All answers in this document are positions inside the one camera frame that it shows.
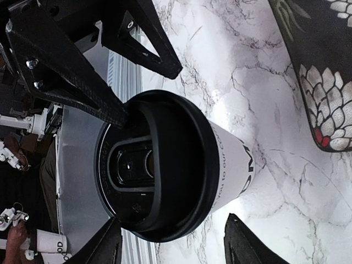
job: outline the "white marble surface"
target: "white marble surface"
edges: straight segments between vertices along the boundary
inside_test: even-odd
[[[352,157],[313,142],[297,80],[266,0],[155,0],[184,66],[176,80],[143,70],[144,90],[192,100],[252,146],[250,190],[192,234],[156,245],[159,263],[225,263],[224,225],[236,213],[291,264],[351,263]],[[144,44],[150,48],[147,40]]]

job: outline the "black metal bracket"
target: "black metal bracket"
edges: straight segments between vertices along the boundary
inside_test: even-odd
[[[151,0],[0,0],[0,51],[35,97],[122,127],[123,104],[82,54],[98,41],[98,21],[107,48],[171,79],[182,70]],[[131,36],[137,24],[159,56]]]
[[[121,225],[113,217],[66,264],[120,264],[122,259]]]
[[[225,227],[227,264],[289,264],[271,251],[235,214]]]
[[[122,102],[43,9],[30,8],[11,18],[6,34],[17,68],[34,96],[124,125],[127,113]]]
[[[130,61],[175,79],[182,65],[173,49],[151,0],[108,1],[103,12],[103,46]],[[158,55],[147,50],[129,33],[136,22],[153,44]]]

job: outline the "white embroidered scale pattern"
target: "white embroidered scale pattern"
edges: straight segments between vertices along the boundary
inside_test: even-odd
[[[336,151],[352,147],[352,81],[344,84],[340,73],[326,68],[300,67],[300,83],[317,143]]]
[[[332,2],[330,8],[339,12],[337,17],[347,19],[347,26],[352,27],[352,0],[327,0]]]

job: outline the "wire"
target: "wire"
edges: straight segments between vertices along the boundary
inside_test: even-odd
[[[19,150],[18,154],[21,155],[21,156],[23,156],[23,157],[25,158],[25,160],[26,160],[26,163],[27,163],[26,166],[24,166],[22,169],[20,169],[20,171],[22,171],[22,172],[27,172],[27,171],[29,171],[29,168],[30,168],[31,166],[30,166],[30,164],[29,164],[29,161],[28,161],[27,157],[23,154],[23,151],[22,151],[22,150]]]
[[[13,204],[13,207],[15,208],[15,205],[20,205],[21,206],[21,214],[23,213],[23,205],[22,205],[22,203],[20,203],[20,202],[15,202],[14,204]]]

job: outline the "screw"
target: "screw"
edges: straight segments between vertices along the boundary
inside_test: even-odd
[[[128,23],[128,25],[127,25],[127,29],[132,28],[132,27],[133,27],[133,25],[134,25],[134,22],[133,22],[133,20],[132,20],[130,23]]]
[[[34,82],[34,87],[36,87],[38,90],[41,89],[44,85],[43,81],[35,81]]]
[[[37,59],[32,59],[32,60],[28,60],[26,62],[26,65],[28,69],[33,70],[38,65],[38,62],[39,61]]]

